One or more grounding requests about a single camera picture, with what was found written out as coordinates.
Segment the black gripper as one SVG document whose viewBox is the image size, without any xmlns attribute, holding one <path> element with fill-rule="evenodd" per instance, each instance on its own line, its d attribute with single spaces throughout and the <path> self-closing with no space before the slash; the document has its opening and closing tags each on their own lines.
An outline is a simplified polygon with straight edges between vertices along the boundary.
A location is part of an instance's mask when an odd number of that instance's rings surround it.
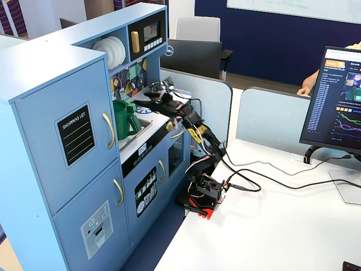
<svg viewBox="0 0 361 271">
<path fill-rule="evenodd" d="M 183 102 L 174 100 L 171 94 L 164 94 L 163 91 L 148 91 L 145 92 L 144 95 L 149 99 L 157 100 L 157 102 L 154 100 L 134 100 L 132 103 L 139 107 L 147 108 L 152 112 L 161 113 L 165 116 L 179 116 L 179 111 L 184 106 Z"/>
</svg>

